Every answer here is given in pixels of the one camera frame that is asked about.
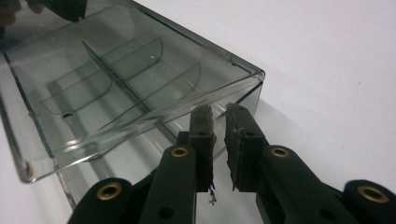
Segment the clear plastic container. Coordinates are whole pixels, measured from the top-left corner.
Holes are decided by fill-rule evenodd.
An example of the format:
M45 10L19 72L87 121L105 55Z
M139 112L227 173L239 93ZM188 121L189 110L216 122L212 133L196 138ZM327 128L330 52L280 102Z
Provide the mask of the clear plastic container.
M2 119L21 180L78 164L58 172L72 204L97 180L147 175L198 105L213 109L216 158L225 106L254 114L264 76L136 3L103 7L4 56Z

